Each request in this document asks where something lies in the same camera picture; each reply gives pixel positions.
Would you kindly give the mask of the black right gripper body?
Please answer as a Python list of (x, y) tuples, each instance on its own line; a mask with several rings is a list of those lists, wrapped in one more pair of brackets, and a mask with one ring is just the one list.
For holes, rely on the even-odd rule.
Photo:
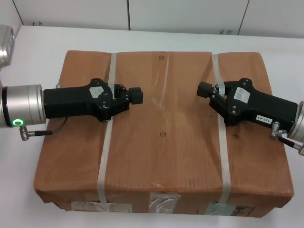
[(274, 122), (279, 122), (281, 129), (289, 131), (295, 123), (297, 103), (258, 91), (248, 78), (224, 84), (226, 126), (250, 121), (271, 128)]

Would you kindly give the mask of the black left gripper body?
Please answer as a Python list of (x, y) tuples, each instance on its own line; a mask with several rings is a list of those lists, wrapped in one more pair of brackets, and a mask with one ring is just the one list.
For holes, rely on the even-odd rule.
[(47, 119), (91, 115), (101, 122), (112, 117), (113, 93), (102, 79), (79, 87), (46, 89), (43, 104)]

